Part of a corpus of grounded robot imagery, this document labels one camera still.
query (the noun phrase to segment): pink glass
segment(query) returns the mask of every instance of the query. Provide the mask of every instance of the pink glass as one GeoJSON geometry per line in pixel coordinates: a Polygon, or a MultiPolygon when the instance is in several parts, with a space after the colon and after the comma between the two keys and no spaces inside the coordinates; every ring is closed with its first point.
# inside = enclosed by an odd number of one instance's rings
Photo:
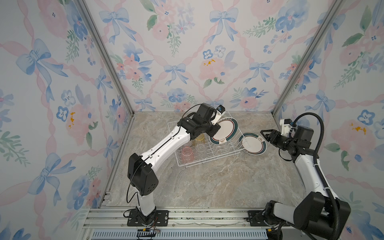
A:
{"type": "Polygon", "coordinates": [[[185,147],[181,150],[181,155],[182,155],[182,161],[183,163],[190,163],[193,162],[194,157],[193,157],[193,151],[192,148],[190,147],[185,147]]]}

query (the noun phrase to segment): white wire dish rack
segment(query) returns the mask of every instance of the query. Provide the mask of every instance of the white wire dish rack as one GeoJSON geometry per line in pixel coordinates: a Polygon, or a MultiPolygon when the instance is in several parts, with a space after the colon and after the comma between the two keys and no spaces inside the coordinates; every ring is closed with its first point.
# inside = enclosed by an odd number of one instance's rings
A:
{"type": "MultiPolygon", "coordinates": [[[[221,119],[231,118],[231,117],[232,117],[231,114],[228,111],[226,111],[221,119]]],[[[177,125],[177,122],[178,121],[168,123],[169,132],[171,132],[171,129],[172,130],[174,129],[174,127],[177,125]]],[[[194,143],[190,146],[190,148],[192,148],[193,156],[194,156],[194,159],[192,161],[183,162],[182,149],[184,146],[178,148],[175,151],[177,164],[180,167],[181,166],[192,167],[192,166],[195,166],[197,164],[202,164],[202,163],[209,162],[212,160],[217,160],[217,159],[220,159],[223,157],[239,154],[240,151],[243,150],[243,146],[239,142],[239,138],[241,136],[244,137],[244,135],[241,132],[239,127],[237,128],[235,135],[230,140],[228,140],[227,142],[225,142],[223,144],[214,144],[210,141],[209,136],[206,133],[203,133],[203,135],[204,135],[204,145],[205,145],[205,149],[206,149],[206,153],[204,154],[203,157],[200,157],[198,155],[194,143]]]]}

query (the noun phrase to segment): perforated metal strip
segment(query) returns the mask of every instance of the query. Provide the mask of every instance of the perforated metal strip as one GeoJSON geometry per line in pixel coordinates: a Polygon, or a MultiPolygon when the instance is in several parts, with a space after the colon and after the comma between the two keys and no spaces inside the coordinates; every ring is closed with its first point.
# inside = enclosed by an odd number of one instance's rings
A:
{"type": "MultiPolygon", "coordinates": [[[[150,239],[145,235],[149,232],[139,232],[137,229],[96,229],[92,240],[117,239],[150,239]]],[[[265,229],[161,229],[155,239],[268,239],[265,229]]]]}

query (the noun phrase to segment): black mounting plate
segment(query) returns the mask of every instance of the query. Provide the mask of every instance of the black mounting plate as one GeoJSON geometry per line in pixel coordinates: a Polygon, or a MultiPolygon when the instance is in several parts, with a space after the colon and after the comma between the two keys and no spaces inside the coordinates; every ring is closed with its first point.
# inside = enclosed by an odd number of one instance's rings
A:
{"type": "MultiPolygon", "coordinates": [[[[168,225],[168,215],[169,211],[167,210],[156,210],[154,219],[157,218],[156,226],[157,227],[166,227],[168,225]]],[[[129,212],[127,226],[129,227],[147,227],[138,214],[138,210],[134,209],[129,212]]]]}
{"type": "MultiPolygon", "coordinates": [[[[254,216],[256,216],[259,212],[261,212],[260,210],[249,210],[248,211],[248,217],[249,219],[252,219],[254,216]]],[[[251,225],[251,227],[267,227],[268,225],[265,224],[264,221],[262,222],[257,222],[256,219],[254,219],[253,221],[249,222],[249,224],[251,225]]]]}

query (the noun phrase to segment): metal corner post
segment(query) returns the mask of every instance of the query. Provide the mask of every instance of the metal corner post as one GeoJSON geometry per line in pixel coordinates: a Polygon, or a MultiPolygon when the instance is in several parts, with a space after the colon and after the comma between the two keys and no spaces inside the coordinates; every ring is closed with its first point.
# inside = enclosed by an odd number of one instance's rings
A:
{"type": "Polygon", "coordinates": [[[335,20],[337,13],[339,12],[341,6],[345,0],[334,0],[330,8],[328,9],[327,14],[324,17],[323,23],[317,29],[315,35],[313,36],[313,40],[309,44],[308,48],[305,50],[303,57],[301,58],[299,64],[297,65],[296,70],[292,73],[291,79],[288,81],[285,86],[283,92],[281,93],[276,105],[272,110],[272,115],[275,116],[279,113],[280,108],[284,104],[284,101],[288,97],[292,88],[295,86],[297,79],[300,77],[301,73],[305,69],[306,63],[311,59],[313,54],[315,53],[317,47],[320,44],[320,41],[326,35],[326,32],[331,27],[333,21],[335,20]]]}
{"type": "Polygon", "coordinates": [[[117,76],[117,73],[113,68],[113,63],[112,63],[111,59],[109,58],[108,51],[107,51],[107,49],[106,49],[106,47],[105,47],[105,45],[101,39],[101,35],[100,35],[99,31],[96,28],[93,17],[91,15],[91,13],[89,12],[89,8],[88,8],[85,0],[74,0],[74,2],[76,4],[77,8],[79,9],[82,18],[83,18],[86,26],[89,29],[89,32],[92,34],[95,45],[96,45],[101,57],[103,58],[103,60],[106,63],[106,68],[107,68],[107,70],[108,70],[108,72],[112,78],[113,83],[116,86],[116,89],[117,89],[119,95],[121,96],[121,99],[122,99],[124,105],[127,107],[128,111],[129,111],[129,115],[131,117],[133,117],[134,112],[133,112],[132,106],[130,105],[130,103],[128,101],[127,94],[125,93],[125,91],[121,85],[119,77],[117,76]]]}

